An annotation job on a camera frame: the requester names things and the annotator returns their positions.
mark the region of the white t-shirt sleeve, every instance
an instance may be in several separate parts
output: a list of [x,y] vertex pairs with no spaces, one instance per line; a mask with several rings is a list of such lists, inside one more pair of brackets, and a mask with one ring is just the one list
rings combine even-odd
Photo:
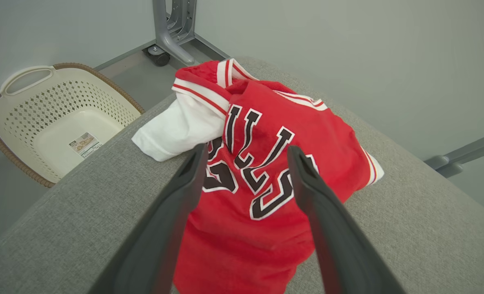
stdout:
[[224,118],[183,93],[131,138],[142,152],[164,161],[222,135]]

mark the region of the gray couch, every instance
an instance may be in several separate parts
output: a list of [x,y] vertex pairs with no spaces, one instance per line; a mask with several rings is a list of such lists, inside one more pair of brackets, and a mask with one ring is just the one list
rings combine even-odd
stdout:
[[[370,125],[263,61],[237,58],[263,80],[322,99],[385,170],[345,206],[410,294],[484,294],[484,208]],[[186,154],[166,162],[130,140],[171,95],[54,186],[0,239],[0,293],[85,293]],[[323,293],[313,255],[286,293]]]

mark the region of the laundry basket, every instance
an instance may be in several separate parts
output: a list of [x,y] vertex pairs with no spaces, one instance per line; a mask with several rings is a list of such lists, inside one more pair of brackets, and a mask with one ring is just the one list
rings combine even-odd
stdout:
[[[17,80],[45,78],[9,93]],[[0,149],[15,165],[52,187],[143,108],[110,79],[86,65],[30,67],[0,89]]]

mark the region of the red and white striped trim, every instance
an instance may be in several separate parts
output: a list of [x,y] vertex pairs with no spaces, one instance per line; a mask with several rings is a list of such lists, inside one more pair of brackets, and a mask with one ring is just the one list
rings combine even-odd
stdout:
[[219,117],[226,117],[227,109],[229,108],[229,101],[219,95],[217,92],[204,86],[197,85],[193,82],[181,80],[180,78],[175,78],[175,82],[171,89],[175,92],[193,97],[197,101],[210,108]]
[[234,78],[239,80],[258,80],[233,58],[219,62],[216,68],[216,83],[223,88],[229,87],[233,85]]
[[303,106],[308,106],[310,108],[319,110],[319,111],[324,111],[327,109],[327,106],[322,102],[322,100],[318,99],[317,101],[314,101],[308,96],[303,96],[303,95],[296,95],[296,94],[289,94],[285,93],[282,91],[274,91],[278,95],[286,98],[287,100],[294,102],[296,104],[300,104]]
[[367,151],[365,151],[363,148],[362,151],[365,153],[365,157],[367,158],[367,162],[369,163],[369,181],[366,185],[369,186],[378,182],[378,180],[380,180],[384,176],[384,169],[382,169],[376,158],[367,153]]

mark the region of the black wheel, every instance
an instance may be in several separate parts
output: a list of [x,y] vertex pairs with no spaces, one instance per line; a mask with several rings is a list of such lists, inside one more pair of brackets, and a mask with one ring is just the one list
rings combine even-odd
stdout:
[[153,56],[155,60],[155,65],[158,67],[163,67],[164,65],[167,65],[169,62],[169,54],[167,52],[162,53],[161,55],[158,56]]

